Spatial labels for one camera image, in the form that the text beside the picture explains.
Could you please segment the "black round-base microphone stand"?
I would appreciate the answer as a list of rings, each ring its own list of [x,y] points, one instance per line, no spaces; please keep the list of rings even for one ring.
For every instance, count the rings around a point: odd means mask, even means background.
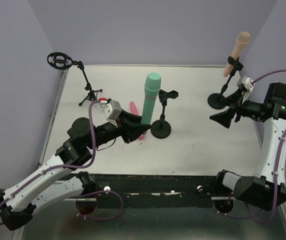
[[[239,62],[239,58],[232,65],[233,65],[233,68],[229,74],[229,78],[228,78],[227,82],[222,86],[220,93],[212,93],[207,98],[208,105],[215,110],[224,109],[224,108],[220,108],[220,106],[219,106],[220,96],[224,95],[224,92],[227,90],[230,80],[236,74],[236,72],[241,71],[242,68],[244,67],[243,64]]]

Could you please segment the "black clip round-base stand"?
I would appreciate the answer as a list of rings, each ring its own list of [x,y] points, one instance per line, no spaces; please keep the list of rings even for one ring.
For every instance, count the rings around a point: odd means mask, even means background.
[[[171,125],[166,121],[165,110],[168,104],[168,99],[176,99],[179,93],[175,90],[166,92],[162,89],[159,90],[158,97],[162,105],[162,112],[160,118],[154,121],[151,125],[150,132],[157,139],[167,138],[172,131]]]

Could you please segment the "mint green microphone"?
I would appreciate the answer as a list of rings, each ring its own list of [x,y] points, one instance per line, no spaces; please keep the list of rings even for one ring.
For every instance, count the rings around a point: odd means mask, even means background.
[[[154,112],[155,102],[161,89],[161,75],[151,72],[147,75],[144,84],[144,102],[141,115],[142,124],[150,124]]]

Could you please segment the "peach microphone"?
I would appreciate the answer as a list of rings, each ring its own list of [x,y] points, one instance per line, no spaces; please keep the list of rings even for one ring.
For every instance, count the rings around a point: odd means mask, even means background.
[[[242,31],[235,42],[235,46],[233,48],[233,51],[231,53],[231,55],[228,57],[228,62],[227,65],[223,71],[223,76],[227,77],[230,72],[233,69],[233,63],[239,58],[239,56],[241,55],[244,47],[249,43],[250,41],[250,33],[246,32],[246,31]]]

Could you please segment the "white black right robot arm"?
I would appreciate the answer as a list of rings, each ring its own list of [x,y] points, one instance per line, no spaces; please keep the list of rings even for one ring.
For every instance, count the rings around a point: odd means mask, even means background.
[[[209,118],[225,128],[240,118],[263,123],[264,139],[261,157],[252,176],[240,176],[222,170],[217,181],[230,189],[234,198],[265,211],[286,202],[286,84],[271,83],[262,103],[246,99],[248,91],[241,87],[228,97],[211,94],[208,105],[220,113]]]

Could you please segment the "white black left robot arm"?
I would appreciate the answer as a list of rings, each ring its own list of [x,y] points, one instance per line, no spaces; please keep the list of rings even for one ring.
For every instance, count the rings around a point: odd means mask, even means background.
[[[113,194],[110,189],[97,190],[92,176],[83,171],[62,184],[55,184],[73,171],[91,166],[100,145],[118,137],[129,144],[151,128],[150,124],[142,123],[140,116],[122,109],[110,111],[106,120],[106,123],[94,126],[91,115],[76,119],[67,131],[69,139],[45,165],[13,187],[0,188],[0,225],[14,231],[60,200]]]

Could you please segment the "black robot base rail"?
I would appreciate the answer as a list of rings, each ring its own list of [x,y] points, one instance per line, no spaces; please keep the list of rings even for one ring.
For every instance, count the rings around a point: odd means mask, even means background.
[[[85,194],[100,192],[97,202],[78,203],[98,209],[210,208],[212,200],[226,200],[231,192],[216,176],[92,174]],[[102,193],[110,187],[117,193]]]

